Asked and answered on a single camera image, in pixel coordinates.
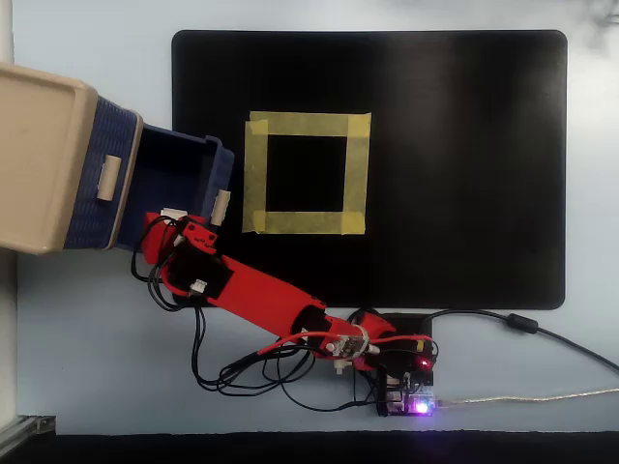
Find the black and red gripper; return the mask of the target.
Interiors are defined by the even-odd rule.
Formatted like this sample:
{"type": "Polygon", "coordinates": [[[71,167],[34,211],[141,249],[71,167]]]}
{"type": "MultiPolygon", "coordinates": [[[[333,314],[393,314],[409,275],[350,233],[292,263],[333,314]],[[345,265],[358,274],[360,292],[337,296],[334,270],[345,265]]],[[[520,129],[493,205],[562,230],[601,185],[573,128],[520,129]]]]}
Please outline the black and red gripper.
{"type": "Polygon", "coordinates": [[[184,216],[179,220],[147,213],[144,232],[140,248],[149,265],[163,263],[180,237],[181,244],[175,247],[167,267],[169,287],[178,291],[222,291],[231,279],[232,270],[216,254],[218,235],[208,228],[205,217],[184,216]]]}

